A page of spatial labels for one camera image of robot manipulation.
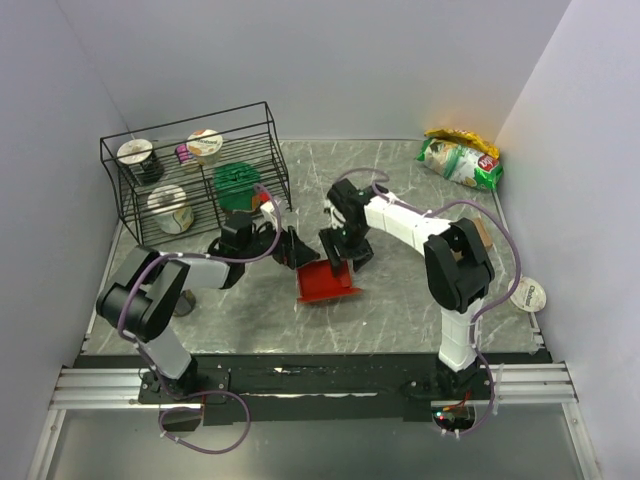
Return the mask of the yellow chips bag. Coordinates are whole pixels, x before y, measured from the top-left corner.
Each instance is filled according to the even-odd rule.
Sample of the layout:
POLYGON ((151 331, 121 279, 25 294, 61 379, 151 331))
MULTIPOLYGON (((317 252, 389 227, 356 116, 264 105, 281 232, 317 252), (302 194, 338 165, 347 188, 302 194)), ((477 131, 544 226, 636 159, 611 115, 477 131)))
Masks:
POLYGON ((485 140, 479 134, 462 129, 453 128, 434 128, 424 132, 426 138, 433 137, 437 139, 451 141, 460 145, 467 146, 483 154, 489 155, 495 159, 500 157, 500 149, 488 140, 485 140))

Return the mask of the white yogurt cup orange label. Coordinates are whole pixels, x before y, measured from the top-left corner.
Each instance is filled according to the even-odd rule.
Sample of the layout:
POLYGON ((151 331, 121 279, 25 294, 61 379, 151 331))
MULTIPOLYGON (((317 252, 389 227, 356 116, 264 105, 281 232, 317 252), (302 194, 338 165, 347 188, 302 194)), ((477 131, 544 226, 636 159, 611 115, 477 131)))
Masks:
POLYGON ((218 162, 223 144, 224 138, 217 131, 202 129, 187 138, 186 147, 199 164, 210 166, 218 162))

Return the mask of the foil lid dark cup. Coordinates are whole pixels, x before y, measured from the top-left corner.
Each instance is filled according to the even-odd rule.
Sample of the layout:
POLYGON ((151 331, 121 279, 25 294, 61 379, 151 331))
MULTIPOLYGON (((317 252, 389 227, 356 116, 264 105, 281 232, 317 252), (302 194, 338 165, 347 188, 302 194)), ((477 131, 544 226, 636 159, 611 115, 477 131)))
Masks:
POLYGON ((125 142, 119 147, 116 159, 135 185, 151 185, 163 175, 163 166, 149 140, 132 139, 125 142))

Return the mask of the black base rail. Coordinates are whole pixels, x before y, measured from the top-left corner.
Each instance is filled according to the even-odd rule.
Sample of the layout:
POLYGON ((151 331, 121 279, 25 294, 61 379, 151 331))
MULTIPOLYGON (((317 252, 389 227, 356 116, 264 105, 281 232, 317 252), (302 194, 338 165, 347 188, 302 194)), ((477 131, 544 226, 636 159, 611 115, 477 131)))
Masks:
POLYGON ((486 400, 489 386, 470 393, 439 387, 437 356, 382 354, 198 354, 197 397, 190 417, 204 425, 246 419, 313 421, 400 419, 431 422, 436 402, 486 400))

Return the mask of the metal tin can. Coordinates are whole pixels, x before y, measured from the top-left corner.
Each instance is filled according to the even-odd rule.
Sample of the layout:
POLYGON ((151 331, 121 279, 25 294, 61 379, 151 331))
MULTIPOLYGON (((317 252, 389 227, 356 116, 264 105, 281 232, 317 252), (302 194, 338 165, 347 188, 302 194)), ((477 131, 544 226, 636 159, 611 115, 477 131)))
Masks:
POLYGON ((196 297, 191 290, 182 291, 174 307, 173 315, 175 317, 189 315, 194 310, 196 303, 196 297))

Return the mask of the white cup lower shelf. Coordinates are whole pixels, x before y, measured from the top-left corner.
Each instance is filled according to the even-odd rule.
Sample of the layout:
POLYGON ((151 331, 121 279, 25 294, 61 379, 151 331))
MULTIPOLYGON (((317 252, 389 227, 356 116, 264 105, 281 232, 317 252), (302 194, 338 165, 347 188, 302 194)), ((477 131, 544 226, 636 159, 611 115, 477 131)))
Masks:
POLYGON ((147 207, 164 233, 182 234, 193 224, 192 207, 185 190, 178 185, 163 185, 155 188, 148 196, 147 207))

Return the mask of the brown cardboard box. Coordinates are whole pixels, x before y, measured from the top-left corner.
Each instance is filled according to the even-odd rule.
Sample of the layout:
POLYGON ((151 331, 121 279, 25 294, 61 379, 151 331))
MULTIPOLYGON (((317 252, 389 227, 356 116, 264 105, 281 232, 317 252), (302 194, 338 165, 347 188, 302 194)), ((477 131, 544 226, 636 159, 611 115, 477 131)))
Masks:
POLYGON ((493 248, 493 240, 484 221, 480 217, 475 217, 472 219, 472 222, 478 231, 485 250, 490 251, 493 248))

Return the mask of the green chips bag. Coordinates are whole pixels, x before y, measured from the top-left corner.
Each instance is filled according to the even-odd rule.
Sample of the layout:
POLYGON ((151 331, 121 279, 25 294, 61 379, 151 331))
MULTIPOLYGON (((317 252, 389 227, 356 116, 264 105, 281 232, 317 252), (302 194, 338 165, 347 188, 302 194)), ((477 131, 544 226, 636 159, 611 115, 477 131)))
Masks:
POLYGON ((449 181, 478 190, 494 191, 503 174, 497 158, 435 137, 423 142, 416 160, 449 181))

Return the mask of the small purple white cup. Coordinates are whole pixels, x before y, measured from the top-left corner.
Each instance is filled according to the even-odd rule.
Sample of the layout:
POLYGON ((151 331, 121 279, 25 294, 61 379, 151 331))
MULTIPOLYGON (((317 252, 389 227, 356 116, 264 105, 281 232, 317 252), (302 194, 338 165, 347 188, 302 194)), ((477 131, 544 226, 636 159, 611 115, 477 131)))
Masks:
POLYGON ((185 144, 178 145, 174 151, 180 164, 186 164, 194 160, 193 155, 185 144))

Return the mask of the red paper box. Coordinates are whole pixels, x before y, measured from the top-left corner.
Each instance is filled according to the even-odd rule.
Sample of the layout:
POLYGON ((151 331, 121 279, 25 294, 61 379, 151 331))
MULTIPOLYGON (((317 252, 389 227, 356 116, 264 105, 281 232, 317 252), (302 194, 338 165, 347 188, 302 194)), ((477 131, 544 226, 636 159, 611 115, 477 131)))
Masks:
POLYGON ((313 261, 297 271, 298 303, 311 304, 363 292, 354 285, 347 261, 342 261, 334 274, 328 260, 313 261))

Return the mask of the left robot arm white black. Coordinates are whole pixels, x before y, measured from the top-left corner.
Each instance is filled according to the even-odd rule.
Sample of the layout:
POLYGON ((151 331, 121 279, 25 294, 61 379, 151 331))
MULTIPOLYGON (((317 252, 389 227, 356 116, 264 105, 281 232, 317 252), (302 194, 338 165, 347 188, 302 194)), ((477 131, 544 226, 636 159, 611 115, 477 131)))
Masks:
POLYGON ((292 226, 275 220, 257 226, 247 213, 231 215, 204 254, 161 253, 135 247, 97 297, 96 313, 131 343, 174 401, 200 386, 198 364, 170 327, 180 297, 191 287, 228 290, 246 265, 265 257, 296 270, 320 258, 292 226))

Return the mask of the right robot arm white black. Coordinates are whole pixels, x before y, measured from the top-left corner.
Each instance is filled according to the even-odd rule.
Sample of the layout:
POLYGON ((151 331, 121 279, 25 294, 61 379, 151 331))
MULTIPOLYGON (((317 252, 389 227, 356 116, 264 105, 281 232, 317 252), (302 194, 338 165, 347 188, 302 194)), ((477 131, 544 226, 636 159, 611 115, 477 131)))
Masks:
POLYGON ((346 178, 330 187, 323 210, 329 225, 319 238, 332 275, 343 266, 357 273, 373 260, 372 230, 420 255, 429 294, 440 308, 439 391, 456 399, 488 385, 479 366, 477 327, 495 271, 475 223, 419 213, 376 183, 358 188, 346 178))

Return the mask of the aluminium frame rail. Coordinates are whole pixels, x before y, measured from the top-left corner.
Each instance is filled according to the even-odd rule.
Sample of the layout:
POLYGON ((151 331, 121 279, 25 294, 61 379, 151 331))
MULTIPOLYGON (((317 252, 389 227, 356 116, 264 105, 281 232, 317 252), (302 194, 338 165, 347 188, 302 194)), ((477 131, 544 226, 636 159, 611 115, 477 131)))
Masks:
POLYGON ((499 341, 487 342, 481 357, 457 372, 438 356, 434 313, 419 320, 284 318, 274 333, 255 321, 179 324, 193 363, 185 379, 171 380, 131 345, 115 352, 115 333, 95 321, 74 363, 59 374, 29 475, 49 471, 71 410, 192 410, 211 424, 400 418, 460 437, 462 428, 443 419, 446 405, 557 404, 583 476, 600 478, 567 365, 552 357, 533 315, 511 314, 501 323, 499 341))

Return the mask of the green lidded jar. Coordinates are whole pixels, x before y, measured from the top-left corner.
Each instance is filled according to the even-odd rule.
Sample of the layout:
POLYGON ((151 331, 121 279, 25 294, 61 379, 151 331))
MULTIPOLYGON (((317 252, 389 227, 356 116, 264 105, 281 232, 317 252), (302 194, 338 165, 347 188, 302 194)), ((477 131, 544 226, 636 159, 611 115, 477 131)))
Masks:
POLYGON ((260 194, 254 185, 261 182, 257 169, 244 162, 214 168, 213 186, 224 213, 254 213, 259 207, 260 194))

